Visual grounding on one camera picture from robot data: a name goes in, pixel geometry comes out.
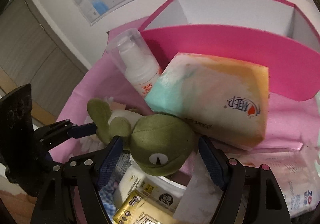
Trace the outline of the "white yellow wet wipes pack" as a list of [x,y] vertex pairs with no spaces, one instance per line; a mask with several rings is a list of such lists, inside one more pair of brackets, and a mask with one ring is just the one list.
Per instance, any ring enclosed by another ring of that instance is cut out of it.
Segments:
[[132,164],[126,170],[113,194],[116,208],[120,208],[134,190],[150,195],[157,202],[175,212],[186,187],[166,177],[148,175],[137,164]]

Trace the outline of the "green frog plush toy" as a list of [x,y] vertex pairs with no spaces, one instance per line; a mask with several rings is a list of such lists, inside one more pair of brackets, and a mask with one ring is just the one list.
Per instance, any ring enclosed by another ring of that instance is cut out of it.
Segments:
[[182,119],[163,113],[143,116],[135,110],[112,110],[99,98],[87,112],[105,145],[118,136],[140,169],[152,176],[177,172],[195,149],[196,134]]

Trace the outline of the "gold tissue pack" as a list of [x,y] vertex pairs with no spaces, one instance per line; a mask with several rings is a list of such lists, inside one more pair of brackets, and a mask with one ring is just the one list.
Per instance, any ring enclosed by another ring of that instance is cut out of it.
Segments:
[[173,218],[173,212],[156,202],[151,196],[134,190],[113,217],[115,223],[148,224],[178,223]]

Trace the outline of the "pastel tissue pack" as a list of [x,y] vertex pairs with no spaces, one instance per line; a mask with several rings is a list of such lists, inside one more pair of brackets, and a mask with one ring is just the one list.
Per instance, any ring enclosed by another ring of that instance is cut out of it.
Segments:
[[251,150],[266,135],[268,67],[204,54],[178,53],[145,101],[195,132]]

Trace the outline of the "pink bed sheet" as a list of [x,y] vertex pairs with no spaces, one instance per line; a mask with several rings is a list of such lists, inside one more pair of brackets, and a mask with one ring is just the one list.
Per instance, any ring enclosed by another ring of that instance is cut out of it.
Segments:
[[[196,132],[244,150],[318,146],[319,46],[263,30],[218,24],[151,29],[146,20],[111,38],[105,54],[73,90],[58,119],[98,124],[150,174],[168,175],[183,146],[181,120]],[[104,98],[152,119],[144,133],[168,137],[167,151],[141,148],[131,126],[109,131]],[[168,161],[159,171],[157,160]]]

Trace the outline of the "grey wooden door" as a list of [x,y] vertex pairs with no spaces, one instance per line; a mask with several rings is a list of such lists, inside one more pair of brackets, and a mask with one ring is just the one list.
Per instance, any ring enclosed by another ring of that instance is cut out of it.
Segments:
[[34,123],[54,123],[88,69],[32,0],[10,0],[1,14],[1,96],[31,84]]

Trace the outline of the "white pump bottle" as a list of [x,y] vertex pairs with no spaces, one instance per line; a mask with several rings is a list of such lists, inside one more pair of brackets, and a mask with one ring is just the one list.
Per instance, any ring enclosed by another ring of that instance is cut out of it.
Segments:
[[162,74],[162,69],[136,28],[128,29],[106,47],[106,53],[135,90],[145,97]]

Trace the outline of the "pink storage box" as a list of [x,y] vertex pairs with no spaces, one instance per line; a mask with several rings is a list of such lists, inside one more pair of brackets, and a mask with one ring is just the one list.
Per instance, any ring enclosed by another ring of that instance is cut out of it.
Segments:
[[286,0],[167,0],[139,31],[161,66],[178,52],[264,65],[270,90],[304,101],[319,91],[319,30]]

